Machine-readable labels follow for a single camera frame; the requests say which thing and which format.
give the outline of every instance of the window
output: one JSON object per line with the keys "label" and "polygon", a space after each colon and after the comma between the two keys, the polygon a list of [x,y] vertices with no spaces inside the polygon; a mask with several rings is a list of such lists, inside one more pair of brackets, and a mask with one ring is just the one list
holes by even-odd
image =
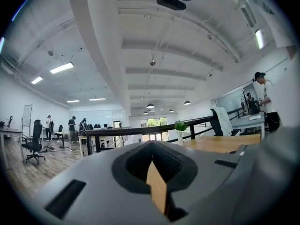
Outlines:
{"label": "window", "polygon": [[[167,125],[167,118],[149,118],[149,119],[141,120],[142,128],[146,128],[146,127],[151,128],[151,127],[164,126],[164,125]],[[168,141],[169,140],[168,132],[142,135],[143,142],[148,140]]]}
{"label": "window", "polygon": [[161,126],[167,125],[167,118],[160,118],[160,125]]}

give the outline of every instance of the desk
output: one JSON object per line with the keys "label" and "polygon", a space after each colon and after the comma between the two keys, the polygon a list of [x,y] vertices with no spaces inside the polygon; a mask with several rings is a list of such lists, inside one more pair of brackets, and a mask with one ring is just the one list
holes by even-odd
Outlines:
{"label": "desk", "polygon": [[[107,140],[111,139],[112,137],[100,137],[100,145],[102,144],[102,142],[106,142]],[[81,157],[83,158],[83,148],[82,148],[82,140],[86,140],[86,136],[78,136],[78,140],[79,140],[79,148],[80,148],[80,153],[81,153]],[[92,136],[91,137],[92,142],[95,141],[95,137]]]}
{"label": "desk", "polygon": [[[231,152],[236,151],[240,145],[250,145],[260,142],[260,134],[246,136],[202,136],[183,143],[184,147],[209,151],[209,152]],[[151,197],[158,209],[164,213],[166,198],[166,183],[160,176],[153,162],[151,163],[148,174],[147,184],[151,186]]]}
{"label": "desk", "polygon": [[65,148],[68,148],[68,147],[65,147],[65,143],[64,143],[64,135],[65,134],[70,134],[70,133],[63,133],[63,132],[56,132],[57,134],[60,134],[60,135],[62,135],[61,136],[61,139],[62,139],[62,146],[60,146],[59,148],[62,148],[62,149],[65,149]]}
{"label": "desk", "polygon": [[23,155],[23,148],[22,148],[22,131],[16,130],[13,128],[8,128],[8,127],[0,127],[1,149],[2,149],[2,153],[3,153],[4,161],[5,161],[5,166],[7,169],[9,169],[8,158],[7,158],[6,151],[5,151],[4,135],[19,135],[21,158],[22,158],[22,161],[24,162],[24,155]]}
{"label": "desk", "polygon": [[261,127],[262,129],[262,139],[264,139],[264,114],[261,113],[262,117],[259,119],[249,120],[249,118],[240,118],[231,121],[233,129],[242,129],[242,128],[255,128]]}
{"label": "desk", "polygon": [[226,153],[236,151],[241,145],[260,142],[260,134],[246,136],[201,136],[183,143],[184,147],[207,152]]}

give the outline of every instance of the potted plant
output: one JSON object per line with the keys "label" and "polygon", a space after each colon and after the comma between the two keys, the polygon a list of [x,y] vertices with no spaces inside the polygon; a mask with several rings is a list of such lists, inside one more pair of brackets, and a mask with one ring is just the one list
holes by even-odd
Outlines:
{"label": "potted plant", "polygon": [[183,145],[183,139],[182,139],[182,132],[184,132],[187,129],[187,125],[184,124],[184,122],[181,122],[180,120],[178,122],[175,122],[175,129],[179,131],[180,135],[178,136],[178,145]]}

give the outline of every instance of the black railing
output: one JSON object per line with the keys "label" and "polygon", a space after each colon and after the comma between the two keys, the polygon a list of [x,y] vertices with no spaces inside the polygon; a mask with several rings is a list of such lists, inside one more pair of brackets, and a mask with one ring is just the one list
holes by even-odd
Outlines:
{"label": "black railing", "polygon": [[[240,117],[239,109],[235,109],[233,111],[228,112],[228,115],[233,114],[233,113],[238,113],[235,117],[231,118],[230,120]],[[209,122],[210,119],[213,116],[209,117],[204,117],[204,118],[199,118],[199,119],[194,119],[194,120],[187,120],[185,121],[185,124],[190,127],[190,132],[191,135],[183,137],[183,139],[186,138],[191,138],[195,139],[195,136],[205,133],[207,131],[212,130],[213,128],[206,129],[204,131],[201,131],[199,133],[195,133],[194,126],[202,123]],[[174,130],[175,125],[174,124],[169,124],[169,125],[164,125],[164,126],[157,126],[157,127],[139,127],[139,128],[130,128],[130,129],[101,129],[101,130],[87,130],[86,135],[87,135],[87,146],[88,146],[88,154],[92,154],[92,143],[91,143],[91,137],[95,137],[95,142],[96,142],[96,152],[100,152],[103,150],[108,150],[110,148],[101,148],[100,145],[100,137],[103,136],[128,136],[128,135],[147,135],[147,134],[153,134],[153,133],[162,133],[162,132],[167,132],[170,130]],[[178,139],[172,139],[169,140],[168,142],[172,143],[178,141]]]}

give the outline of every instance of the black cap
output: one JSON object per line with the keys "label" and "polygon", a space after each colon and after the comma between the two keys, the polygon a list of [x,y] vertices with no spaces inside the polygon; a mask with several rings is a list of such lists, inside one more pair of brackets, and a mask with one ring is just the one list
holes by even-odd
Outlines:
{"label": "black cap", "polygon": [[266,76],[265,73],[260,73],[260,72],[256,72],[254,75],[255,81],[259,78],[259,77],[264,77]]}

